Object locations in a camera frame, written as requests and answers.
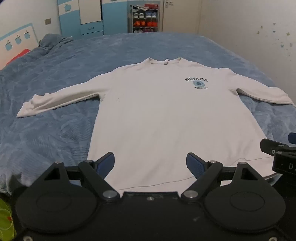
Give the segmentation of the bronze wall switch plate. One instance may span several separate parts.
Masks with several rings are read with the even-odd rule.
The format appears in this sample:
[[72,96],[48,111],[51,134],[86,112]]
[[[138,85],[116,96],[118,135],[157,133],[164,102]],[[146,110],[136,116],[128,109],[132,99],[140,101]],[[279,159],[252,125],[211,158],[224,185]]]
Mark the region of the bronze wall switch plate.
[[45,25],[49,25],[51,23],[51,18],[45,19]]

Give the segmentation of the blue and white wardrobe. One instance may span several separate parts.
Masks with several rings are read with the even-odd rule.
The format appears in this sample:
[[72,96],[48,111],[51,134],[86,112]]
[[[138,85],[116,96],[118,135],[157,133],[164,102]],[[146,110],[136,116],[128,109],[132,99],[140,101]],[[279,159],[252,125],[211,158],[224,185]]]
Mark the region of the blue and white wardrobe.
[[57,1],[61,33],[83,38],[127,33],[127,1]]

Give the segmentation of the red pillow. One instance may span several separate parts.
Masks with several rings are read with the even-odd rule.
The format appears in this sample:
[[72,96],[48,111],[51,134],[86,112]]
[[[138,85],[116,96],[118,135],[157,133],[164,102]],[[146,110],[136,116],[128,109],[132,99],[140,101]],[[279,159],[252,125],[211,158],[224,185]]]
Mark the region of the red pillow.
[[10,64],[12,61],[15,61],[16,59],[18,59],[18,58],[20,58],[20,57],[22,57],[22,56],[24,56],[24,55],[26,55],[26,54],[29,53],[29,52],[30,52],[29,49],[24,49],[22,52],[20,52],[20,53],[17,54],[15,57],[13,57],[10,61],[8,61],[8,63],[7,63],[6,65]]

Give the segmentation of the blue textured bedspread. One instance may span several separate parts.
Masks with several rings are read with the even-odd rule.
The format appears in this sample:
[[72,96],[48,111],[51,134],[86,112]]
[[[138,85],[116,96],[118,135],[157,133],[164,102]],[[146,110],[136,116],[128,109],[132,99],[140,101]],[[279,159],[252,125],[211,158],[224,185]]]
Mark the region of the blue textured bedspread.
[[54,162],[114,153],[119,193],[182,193],[186,156],[275,175],[269,138],[288,142],[295,102],[254,65],[193,34],[46,35],[1,71],[1,192]]

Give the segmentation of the shoe rack with shoes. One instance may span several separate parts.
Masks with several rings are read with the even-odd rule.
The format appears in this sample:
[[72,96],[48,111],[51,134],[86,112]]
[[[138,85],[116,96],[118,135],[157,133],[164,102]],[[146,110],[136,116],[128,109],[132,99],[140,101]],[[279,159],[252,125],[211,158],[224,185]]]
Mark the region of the shoe rack with shoes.
[[162,32],[163,8],[164,1],[128,1],[128,32]]

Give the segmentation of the white headboard with apples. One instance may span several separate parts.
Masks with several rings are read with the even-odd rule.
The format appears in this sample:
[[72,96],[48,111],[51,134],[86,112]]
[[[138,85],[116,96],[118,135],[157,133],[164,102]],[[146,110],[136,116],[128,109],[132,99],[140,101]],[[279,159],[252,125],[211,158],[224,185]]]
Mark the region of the white headboard with apples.
[[39,45],[33,24],[19,27],[1,37],[1,69],[24,49],[32,51]]

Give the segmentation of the green patterned cloth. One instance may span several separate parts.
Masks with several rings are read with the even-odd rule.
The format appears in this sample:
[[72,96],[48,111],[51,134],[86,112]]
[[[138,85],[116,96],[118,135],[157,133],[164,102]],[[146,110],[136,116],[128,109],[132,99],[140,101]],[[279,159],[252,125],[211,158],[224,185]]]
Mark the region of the green patterned cloth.
[[2,241],[10,241],[15,238],[16,232],[12,219],[11,206],[8,202],[0,201],[0,238]]

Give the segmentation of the white long-sleeve Nevada shirt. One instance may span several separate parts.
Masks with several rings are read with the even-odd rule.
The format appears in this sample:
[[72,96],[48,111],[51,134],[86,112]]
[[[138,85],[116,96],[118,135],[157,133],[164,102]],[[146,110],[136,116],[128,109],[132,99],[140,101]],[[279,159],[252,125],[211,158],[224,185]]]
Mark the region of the white long-sleeve Nevada shirt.
[[266,136],[241,94],[295,108],[281,89],[230,69],[183,58],[148,58],[85,83],[34,95],[17,116],[34,116],[98,96],[88,159],[114,154],[107,183],[119,193],[182,193],[195,180],[186,166],[190,152],[224,166],[246,162],[262,177],[272,175],[273,158],[260,149]]

